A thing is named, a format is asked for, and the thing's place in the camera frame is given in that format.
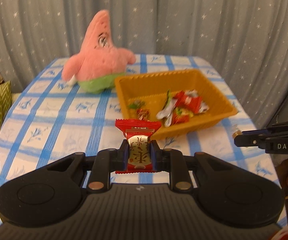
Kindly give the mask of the pink starfish plush toy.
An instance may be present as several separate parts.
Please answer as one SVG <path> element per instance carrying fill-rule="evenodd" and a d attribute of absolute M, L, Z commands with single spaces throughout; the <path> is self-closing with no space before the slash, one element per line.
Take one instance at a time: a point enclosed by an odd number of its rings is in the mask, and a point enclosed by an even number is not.
<path fill-rule="evenodd" d="M 70 86 L 77 83 L 87 93 L 98 94 L 113 88 L 115 79 L 135 62 L 131 50 L 114 45 L 109 11 L 100 10 L 87 28 L 80 51 L 64 64 L 62 80 Z"/>

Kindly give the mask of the grey star curtain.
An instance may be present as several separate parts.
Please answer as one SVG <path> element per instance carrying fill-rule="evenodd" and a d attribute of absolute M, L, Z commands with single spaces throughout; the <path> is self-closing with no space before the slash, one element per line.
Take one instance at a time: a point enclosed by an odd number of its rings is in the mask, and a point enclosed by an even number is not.
<path fill-rule="evenodd" d="M 288 121 L 288 0 L 0 0 L 0 74 L 12 90 L 77 53 L 102 9 L 116 46 L 199 56 L 258 128 Z"/>

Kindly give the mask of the dark red foil candy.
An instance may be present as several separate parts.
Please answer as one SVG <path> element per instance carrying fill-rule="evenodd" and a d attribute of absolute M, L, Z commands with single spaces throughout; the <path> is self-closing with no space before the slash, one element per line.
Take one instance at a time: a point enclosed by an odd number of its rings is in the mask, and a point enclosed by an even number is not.
<path fill-rule="evenodd" d="M 150 112 L 148 109 L 138 108 L 136 110 L 136 114 L 137 114 L 138 120 L 142 120 L 142 121 L 148 121 L 149 120 Z"/>

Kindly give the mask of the green candy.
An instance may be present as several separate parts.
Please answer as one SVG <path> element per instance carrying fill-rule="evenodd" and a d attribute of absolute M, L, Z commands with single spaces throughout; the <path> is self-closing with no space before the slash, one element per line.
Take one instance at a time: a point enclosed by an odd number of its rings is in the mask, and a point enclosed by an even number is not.
<path fill-rule="evenodd" d="M 128 105 L 128 109 L 140 109 L 145 105 L 145 102 L 142 100 L 135 100 Z"/>

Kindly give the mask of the brown candy clear wrapper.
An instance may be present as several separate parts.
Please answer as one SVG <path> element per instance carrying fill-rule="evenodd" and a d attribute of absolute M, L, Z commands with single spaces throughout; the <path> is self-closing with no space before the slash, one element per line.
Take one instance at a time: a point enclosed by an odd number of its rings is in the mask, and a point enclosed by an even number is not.
<path fill-rule="evenodd" d="M 238 135 L 242 135 L 242 131 L 239 129 L 237 125 L 232 126 L 232 138 L 235 139 Z"/>

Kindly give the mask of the red double happiness candy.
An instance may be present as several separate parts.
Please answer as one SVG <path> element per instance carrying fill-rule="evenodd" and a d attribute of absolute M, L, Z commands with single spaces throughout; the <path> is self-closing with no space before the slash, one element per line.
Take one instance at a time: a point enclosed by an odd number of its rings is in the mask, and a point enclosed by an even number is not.
<path fill-rule="evenodd" d="M 202 102 L 201 96 L 191 96 L 181 91 L 175 94 L 174 99 L 177 100 L 175 103 L 176 107 L 185 108 L 194 114 L 200 113 L 200 107 Z"/>

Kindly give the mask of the silver foil wrapper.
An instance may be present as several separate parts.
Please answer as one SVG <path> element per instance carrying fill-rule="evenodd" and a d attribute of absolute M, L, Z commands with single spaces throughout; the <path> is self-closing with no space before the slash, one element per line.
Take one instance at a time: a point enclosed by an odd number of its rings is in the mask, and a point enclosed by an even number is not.
<path fill-rule="evenodd" d="M 177 99 L 173 98 L 170 90 L 167 91 L 167 100 L 164 104 L 164 107 L 156 115 L 157 120 L 164 120 L 164 126 L 169 127 L 172 122 L 173 110 L 177 103 Z"/>

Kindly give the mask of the red orange candy in tray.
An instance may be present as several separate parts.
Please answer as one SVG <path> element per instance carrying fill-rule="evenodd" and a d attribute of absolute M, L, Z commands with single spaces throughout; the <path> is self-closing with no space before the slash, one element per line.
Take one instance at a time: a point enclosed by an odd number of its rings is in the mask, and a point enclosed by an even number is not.
<path fill-rule="evenodd" d="M 172 125 L 186 123 L 194 116 L 194 113 L 188 109 L 175 107 L 173 110 Z"/>

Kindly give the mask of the large red snack packet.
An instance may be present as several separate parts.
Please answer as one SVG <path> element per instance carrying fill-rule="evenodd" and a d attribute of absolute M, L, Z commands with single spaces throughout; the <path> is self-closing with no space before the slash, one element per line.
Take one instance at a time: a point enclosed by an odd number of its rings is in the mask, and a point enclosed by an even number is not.
<path fill-rule="evenodd" d="M 150 137 L 161 128 L 161 123 L 137 119 L 116 119 L 115 126 L 123 132 L 128 142 L 126 170 L 116 171 L 116 173 L 154 172 L 150 153 Z"/>

